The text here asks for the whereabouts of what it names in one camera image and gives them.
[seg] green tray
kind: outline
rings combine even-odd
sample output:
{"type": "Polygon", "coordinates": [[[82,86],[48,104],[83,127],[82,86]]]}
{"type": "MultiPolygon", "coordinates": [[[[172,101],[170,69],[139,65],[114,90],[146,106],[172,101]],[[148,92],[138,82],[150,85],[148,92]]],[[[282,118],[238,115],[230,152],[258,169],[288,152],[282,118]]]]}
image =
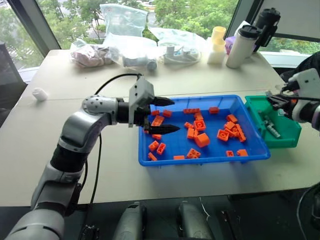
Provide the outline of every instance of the green tray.
{"type": "Polygon", "coordinates": [[[273,110],[266,96],[246,96],[245,106],[248,109],[256,127],[270,149],[295,148],[298,144],[301,126],[299,123],[281,116],[273,110]],[[261,115],[268,115],[274,123],[274,128],[281,135],[275,138],[265,127],[261,115]]]}

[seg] table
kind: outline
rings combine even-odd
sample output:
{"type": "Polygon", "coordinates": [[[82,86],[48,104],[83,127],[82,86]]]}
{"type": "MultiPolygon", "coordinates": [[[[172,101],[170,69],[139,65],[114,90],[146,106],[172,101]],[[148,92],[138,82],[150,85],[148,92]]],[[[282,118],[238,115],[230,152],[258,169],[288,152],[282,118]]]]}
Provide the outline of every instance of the table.
{"type": "MultiPolygon", "coordinates": [[[[33,190],[45,164],[52,157],[67,117],[77,111],[83,98],[105,80],[125,72],[116,65],[110,66],[111,69],[77,70],[66,60],[67,55],[65,50],[49,53],[0,128],[0,206],[30,205],[33,190]],[[48,91],[49,99],[38,103],[31,98],[30,93],[35,87],[48,91]]],[[[207,66],[203,61],[175,71],[160,66],[157,75],[146,74],[146,78],[154,84],[155,92],[160,96],[237,94],[243,101],[247,95],[262,94],[264,90],[282,83],[260,54],[253,56],[251,62],[239,70],[207,66]]],[[[119,79],[103,94],[127,97],[134,81],[130,78],[119,79]]],[[[138,128],[128,128],[126,124],[107,126],[102,131],[102,157],[95,202],[215,196],[308,187],[319,180],[318,142],[319,133],[310,124],[304,124],[298,146],[273,149],[268,160],[246,164],[143,167],[138,163],[138,128]]],[[[80,203],[90,201],[97,158],[96,144],[88,158],[88,179],[80,203]]]]}

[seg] orange plastic piece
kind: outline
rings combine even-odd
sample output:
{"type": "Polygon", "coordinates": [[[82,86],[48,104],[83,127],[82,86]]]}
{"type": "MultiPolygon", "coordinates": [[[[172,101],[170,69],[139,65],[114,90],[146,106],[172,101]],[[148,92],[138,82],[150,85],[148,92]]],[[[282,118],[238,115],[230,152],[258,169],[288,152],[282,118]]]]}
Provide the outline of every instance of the orange plastic piece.
{"type": "Polygon", "coordinates": [[[233,132],[235,137],[239,137],[239,131],[238,128],[236,126],[234,126],[231,131],[233,132]]]}
{"type": "Polygon", "coordinates": [[[186,133],[187,139],[193,139],[195,134],[195,130],[193,128],[188,128],[188,132],[186,133]]]}
{"type": "Polygon", "coordinates": [[[217,106],[209,107],[209,113],[210,114],[218,114],[219,113],[219,108],[217,106]]]}
{"type": "Polygon", "coordinates": [[[185,122],[184,126],[187,128],[187,129],[193,129],[194,126],[190,123],[190,122],[185,122]]]}
{"type": "Polygon", "coordinates": [[[194,128],[198,131],[204,131],[206,129],[205,121],[203,120],[195,120],[193,122],[194,128]]]}
{"type": "Polygon", "coordinates": [[[154,141],[149,145],[149,149],[150,149],[151,152],[156,150],[158,147],[159,147],[159,143],[157,141],[154,141]]]}
{"type": "Polygon", "coordinates": [[[233,151],[225,151],[225,154],[227,157],[234,157],[234,152],[233,151]]]}
{"type": "Polygon", "coordinates": [[[185,159],[185,156],[183,156],[183,155],[177,155],[177,156],[173,156],[173,159],[174,159],[174,160],[182,160],[182,159],[185,159]]]}
{"type": "Polygon", "coordinates": [[[207,134],[202,133],[196,136],[194,139],[195,143],[198,145],[199,148],[203,148],[205,146],[208,146],[210,144],[210,139],[207,134]]]}
{"type": "Polygon", "coordinates": [[[228,122],[224,125],[224,128],[231,130],[234,126],[235,126],[235,124],[234,124],[232,121],[228,121],[228,122]]]}
{"type": "Polygon", "coordinates": [[[151,126],[160,126],[164,122],[165,118],[163,116],[155,116],[151,126]]]}
{"type": "Polygon", "coordinates": [[[160,114],[159,110],[155,110],[151,112],[152,116],[159,115],[159,114],[160,114]]]}
{"type": "Polygon", "coordinates": [[[152,152],[148,153],[148,158],[151,159],[151,161],[157,161],[158,159],[155,157],[155,155],[152,154],[152,152]]]}
{"type": "Polygon", "coordinates": [[[193,138],[195,139],[198,136],[199,132],[197,129],[194,130],[193,138]]]}
{"type": "Polygon", "coordinates": [[[157,140],[161,140],[162,135],[161,134],[152,134],[151,137],[157,140]]]}
{"type": "Polygon", "coordinates": [[[195,118],[195,120],[203,120],[204,119],[204,117],[202,116],[201,112],[196,112],[194,114],[194,118],[195,118]]]}
{"type": "Polygon", "coordinates": [[[245,149],[239,149],[238,151],[236,151],[236,154],[240,157],[246,157],[248,156],[248,153],[245,149]]]}
{"type": "Polygon", "coordinates": [[[198,159],[200,157],[201,153],[197,150],[191,148],[188,154],[186,155],[187,159],[198,159]]]}
{"type": "Polygon", "coordinates": [[[247,140],[246,136],[245,136],[244,132],[242,131],[242,128],[239,124],[236,124],[235,127],[239,132],[238,138],[239,138],[240,142],[243,143],[245,140],[247,140]]]}
{"type": "Polygon", "coordinates": [[[185,109],[183,109],[184,114],[195,114],[195,113],[199,113],[199,112],[200,112],[200,108],[185,108],[185,109]]]}
{"type": "Polygon", "coordinates": [[[218,135],[216,136],[216,138],[226,142],[228,141],[229,133],[227,131],[219,129],[218,135]]]}
{"type": "Polygon", "coordinates": [[[236,134],[235,134],[233,131],[231,131],[230,129],[225,128],[224,130],[229,134],[229,138],[234,138],[234,137],[236,137],[236,134]]]}
{"type": "Polygon", "coordinates": [[[228,116],[226,116],[226,119],[229,122],[233,122],[234,124],[236,124],[238,122],[238,119],[233,114],[229,114],[228,116]]]}
{"type": "Polygon", "coordinates": [[[162,115],[165,116],[165,117],[167,117],[167,118],[171,118],[171,116],[172,116],[172,111],[163,110],[162,115]]]}
{"type": "Polygon", "coordinates": [[[158,149],[156,150],[156,153],[159,154],[159,155],[162,155],[162,153],[164,152],[166,148],[166,145],[162,142],[160,143],[158,149]]]}

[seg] blue tray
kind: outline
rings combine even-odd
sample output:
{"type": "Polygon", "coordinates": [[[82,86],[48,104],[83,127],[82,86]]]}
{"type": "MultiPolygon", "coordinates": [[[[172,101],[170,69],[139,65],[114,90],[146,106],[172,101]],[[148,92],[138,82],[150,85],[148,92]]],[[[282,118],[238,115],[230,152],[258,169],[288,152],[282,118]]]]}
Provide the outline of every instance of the blue tray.
{"type": "MultiPolygon", "coordinates": [[[[159,143],[165,143],[166,148],[162,155],[153,154],[158,161],[151,161],[148,158],[149,144],[155,139],[151,135],[144,133],[143,129],[139,128],[139,163],[142,166],[162,166],[162,165],[179,165],[179,164],[204,164],[217,162],[242,162],[253,160],[262,160],[270,158],[270,152],[254,125],[250,115],[237,95],[220,95],[220,96],[200,96],[200,97],[177,97],[172,98],[175,104],[170,106],[155,107],[151,106],[151,111],[159,110],[161,113],[164,109],[172,111],[172,117],[165,117],[164,124],[173,124],[181,129],[162,135],[159,143]],[[209,114],[210,107],[219,107],[218,114],[209,114]],[[187,139],[187,129],[184,127],[185,122],[193,124],[194,115],[184,114],[183,109],[200,108],[203,119],[205,121],[205,133],[210,138],[210,144],[206,147],[198,147],[193,139],[187,139]],[[237,138],[231,138],[227,142],[217,139],[219,129],[224,129],[224,124],[227,122],[226,116],[234,114],[241,125],[246,136],[245,142],[240,142],[237,138]],[[186,156],[190,148],[201,153],[197,159],[182,159],[173,160],[175,155],[186,156]],[[246,149],[248,156],[236,156],[237,150],[246,149]],[[226,151],[233,151],[234,157],[227,157],[226,151]]],[[[152,122],[154,116],[149,116],[149,121],[152,122]]]]}

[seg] gray robot arm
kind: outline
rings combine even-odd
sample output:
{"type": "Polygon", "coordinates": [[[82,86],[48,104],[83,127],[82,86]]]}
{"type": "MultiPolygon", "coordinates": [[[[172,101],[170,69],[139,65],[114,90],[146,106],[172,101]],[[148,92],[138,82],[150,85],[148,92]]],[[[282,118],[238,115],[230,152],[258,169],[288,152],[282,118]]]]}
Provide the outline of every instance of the gray robot arm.
{"type": "Polygon", "coordinates": [[[168,98],[155,97],[154,88],[142,75],[130,89],[129,102],[99,95],[87,97],[81,108],[65,122],[52,159],[47,163],[31,199],[31,211],[11,230],[6,240],[60,240],[64,217],[76,205],[81,191],[78,183],[87,157],[102,129],[127,123],[144,127],[149,134],[177,131],[173,125],[151,126],[150,104],[171,105],[168,98]]]}

